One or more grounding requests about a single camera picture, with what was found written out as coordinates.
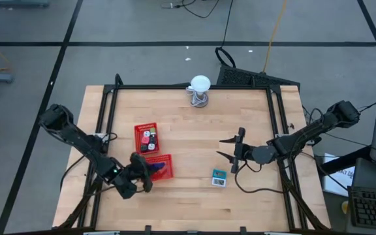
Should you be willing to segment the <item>white mushroom table lamp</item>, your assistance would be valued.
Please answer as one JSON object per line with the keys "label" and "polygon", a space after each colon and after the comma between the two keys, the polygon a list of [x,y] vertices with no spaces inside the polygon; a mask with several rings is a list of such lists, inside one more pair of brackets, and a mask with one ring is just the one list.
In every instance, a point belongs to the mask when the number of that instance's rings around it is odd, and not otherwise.
{"label": "white mushroom table lamp", "polygon": [[208,104],[207,91],[210,87],[210,79],[204,75],[195,76],[191,80],[191,85],[188,87],[188,91],[191,92],[191,104],[194,107],[202,108]]}

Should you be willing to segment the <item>black perforated metal case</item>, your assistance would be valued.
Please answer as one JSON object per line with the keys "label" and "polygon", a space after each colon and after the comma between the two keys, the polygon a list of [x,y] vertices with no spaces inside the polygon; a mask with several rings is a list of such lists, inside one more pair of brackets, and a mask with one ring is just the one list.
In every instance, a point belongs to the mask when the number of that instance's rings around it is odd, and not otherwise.
{"label": "black perforated metal case", "polygon": [[221,66],[217,85],[248,85],[251,86],[296,86],[300,89],[300,83],[292,80],[285,80],[266,73],[255,73],[247,70]]}

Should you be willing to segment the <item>narrow red plastic basket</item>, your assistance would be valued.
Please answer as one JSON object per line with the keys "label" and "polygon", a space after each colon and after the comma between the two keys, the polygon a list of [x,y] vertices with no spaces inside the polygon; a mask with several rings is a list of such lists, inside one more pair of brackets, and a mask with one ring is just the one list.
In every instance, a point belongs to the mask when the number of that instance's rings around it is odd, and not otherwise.
{"label": "narrow red plastic basket", "polygon": [[[143,143],[141,143],[141,139],[144,137],[144,131],[149,131],[151,128],[156,129],[156,134],[150,134],[150,136],[155,136],[157,138],[157,143],[155,145],[154,150],[147,150],[147,151],[141,151],[140,147]],[[159,134],[158,134],[158,128],[156,123],[146,123],[146,124],[141,124],[141,125],[136,125],[134,127],[134,141],[135,141],[135,150],[137,153],[140,154],[151,154],[151,153],[157,153],[160,150],[159,146]]]}

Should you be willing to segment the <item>black aluminium table frame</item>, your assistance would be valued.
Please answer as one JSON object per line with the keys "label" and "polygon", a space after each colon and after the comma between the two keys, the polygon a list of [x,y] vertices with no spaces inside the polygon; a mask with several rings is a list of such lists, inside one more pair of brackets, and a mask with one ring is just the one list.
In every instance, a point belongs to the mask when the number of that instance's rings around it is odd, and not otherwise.
{"label": "black aluminium table frame", "polygon": [[[103,85],[100,87],[100,105],[96,125],[93,128],[94,137],[102,131],[102,126],[106,124],[106,132],[104,136],[109,138],[112,133],[112,125],[116,111],[116,103],[118,99],[119,90],[135,89],[137,91],[143,90],[183,90],[192,93],[194,89],[190,83],[174,84],[174,85],[124,85],[121,78],[117,74],[115,82],[110,85]],[[267,95],[268,113],[271,120],[271,127],[273,133],[277,134],[277,121],[275,116],[274,101],[272,93],[277,97],[279,108],[279,117],[283,128],[283,134],[290,134],[288,119],[283,103],[282,88],[280,85],[256,85],[252,83],[249,85],[212,85],[210,90],[264,90]],[[285,164],[280,160],[277,161],[278,171],[280,174],[281,185],[287,192],[283,195],[285,201],[285,213],[291,232],[303,232],[316,234],[318,232],[329,231],[330,228],[325,226],[321,220],[311,211],[302,197],[302,190],[299,184],[298,172],[296,169],[295,160],[292,157],[286,157],[290,165],[286,168]],[[72,213],[65,219],[63,223],[55,226],[58,230],[96,230],[99,205],[101,203],[101,186],[103,181],[95,174],[95,165],[88,164],[88,170],[83,179],[83,196],[81,201],[77,204]]]}

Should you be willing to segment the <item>black desk bar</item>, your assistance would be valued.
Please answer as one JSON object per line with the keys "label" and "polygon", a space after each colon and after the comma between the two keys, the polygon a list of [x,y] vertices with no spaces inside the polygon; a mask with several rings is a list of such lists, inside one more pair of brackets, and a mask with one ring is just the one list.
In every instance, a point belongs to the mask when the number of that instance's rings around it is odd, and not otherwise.
{"label": "black desk bar", "polygon": [[328,161],[327,163],[323,163],[321,166],[317,167],[319,176],[324,177],[336,173],[339,170],[344,170],[346,168],[355,166],[356,160],[359,158],[370,161],[370,152],[371,146],[366,146],[352,153],[338,157],[337,159]]}

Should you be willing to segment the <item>black keyboard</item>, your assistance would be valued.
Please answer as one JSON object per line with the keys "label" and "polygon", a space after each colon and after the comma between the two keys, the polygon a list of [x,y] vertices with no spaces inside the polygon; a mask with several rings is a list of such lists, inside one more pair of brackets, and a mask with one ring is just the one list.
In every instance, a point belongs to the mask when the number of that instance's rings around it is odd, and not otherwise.
{"label": "black keyboard", "polygon": [[346,232],[376,235],[376,163],[358,159],[352,185],[347,190]]}

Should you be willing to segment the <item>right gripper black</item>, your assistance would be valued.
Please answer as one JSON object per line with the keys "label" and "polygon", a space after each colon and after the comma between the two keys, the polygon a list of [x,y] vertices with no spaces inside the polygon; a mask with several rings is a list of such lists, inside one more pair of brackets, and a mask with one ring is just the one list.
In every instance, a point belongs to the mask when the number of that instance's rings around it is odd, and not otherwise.
{"label": "right gripper black", "polygon": [[252,157],[252,147],[244,144],[243,139],[245,137],[245,129],[240,127],[238,129],[238,134],[232,138],[226,140],[220,140],[221,143],[228,143],[234,144],[234,153],[233,156],[223,153],[221,151],[217,151],[218,154],[222,155],[226,159],[228,159],[229,163],[232,164],[230,172],[235,174],[239,170],[238,162],[239,161],[247,161],[253,160]]}

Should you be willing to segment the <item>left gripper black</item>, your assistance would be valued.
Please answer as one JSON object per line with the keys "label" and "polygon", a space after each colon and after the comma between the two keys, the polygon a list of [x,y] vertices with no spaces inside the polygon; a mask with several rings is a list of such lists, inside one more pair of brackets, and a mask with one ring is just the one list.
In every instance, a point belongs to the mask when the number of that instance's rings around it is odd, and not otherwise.
{"label": "left gripper black", "polygon": [[147,163],[145,157],[138,153],[132,153],[129,165],[129,189],[136,192],[137,186],[133,180],[140,180],[143,183],[143,191],[149,193],[153,187],[151,177],[161,177],[162,170],[153,170],[152,167],[164,167],[165,163]]}

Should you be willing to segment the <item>wide red plastic basket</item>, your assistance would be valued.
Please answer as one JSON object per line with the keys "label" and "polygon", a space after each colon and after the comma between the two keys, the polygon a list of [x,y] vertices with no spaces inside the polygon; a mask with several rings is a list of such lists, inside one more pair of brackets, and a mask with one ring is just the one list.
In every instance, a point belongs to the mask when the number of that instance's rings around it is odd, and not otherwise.
{"label": "wide red plastic basket", "polygon": [[170,154],[147,157],[146,161],[147,163],[164,162],[166,164],[165,167],[161,169],[163,171],[163,175],[161,177],[151,177],[152,181],[167,180],[174,176],[172,168],[172,156]]}

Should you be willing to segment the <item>white paper sheet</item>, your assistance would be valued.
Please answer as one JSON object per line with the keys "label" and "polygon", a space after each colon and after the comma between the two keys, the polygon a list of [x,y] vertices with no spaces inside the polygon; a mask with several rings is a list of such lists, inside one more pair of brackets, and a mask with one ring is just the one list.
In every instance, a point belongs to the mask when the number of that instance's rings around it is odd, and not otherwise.
{"label": "white paper sheet", "polygon": [[323,191],[341,196],[348,196],[346,188],[352,185],[355,167],[339,170],[323,177]]}

